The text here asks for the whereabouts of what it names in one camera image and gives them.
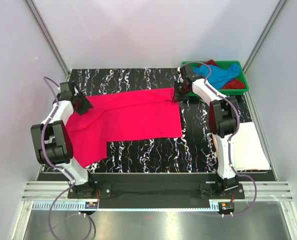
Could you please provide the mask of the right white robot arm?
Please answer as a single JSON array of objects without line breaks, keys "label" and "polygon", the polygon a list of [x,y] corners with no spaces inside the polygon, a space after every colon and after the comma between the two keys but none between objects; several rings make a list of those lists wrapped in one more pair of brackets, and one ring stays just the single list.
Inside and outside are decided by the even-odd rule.
[{"label": "right white robot arm", "polygon": [[200,191],[210,197],[218,195],[220,198],[227,198],[239,186],[233,140],[240,125],[237,101],[220,93],[209,83],[208,78],[212,74],[209,65],[201,63],[208,68],[208,74],[203,75],[194,73],[192,64],[187,62],[177,69],[179,77],[174,82],[173,101],[183,101],[189,93],[194,93],[208,105],[208,126],[216,143],[217,179]]}]

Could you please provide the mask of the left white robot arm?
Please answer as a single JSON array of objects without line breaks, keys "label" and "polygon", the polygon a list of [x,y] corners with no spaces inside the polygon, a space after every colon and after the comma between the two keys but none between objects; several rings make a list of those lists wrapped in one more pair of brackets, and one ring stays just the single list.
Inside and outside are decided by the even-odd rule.
[{"label": "left white robot arm", "polygon": [[70,192],[91,198],[97,191],[95,180],[75,159],[66,124],[74,113],[84,115],[93,106],[74,82],[56,86],[59,93],[53,95],[51,112],[30,128],[35,156],[39,164],[60,171],[67,178]]}]

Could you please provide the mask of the pink t shirt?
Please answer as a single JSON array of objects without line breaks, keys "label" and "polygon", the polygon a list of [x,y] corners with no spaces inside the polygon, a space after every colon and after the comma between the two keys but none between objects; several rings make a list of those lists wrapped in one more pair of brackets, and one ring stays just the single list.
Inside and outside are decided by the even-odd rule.
[{"label": "pink t shirt", "polygon": [[87,113],[74,112],[65,125],[82,167],[107,158],[107,143],[179,138],[182,124],[173,88],[94,95]]}]

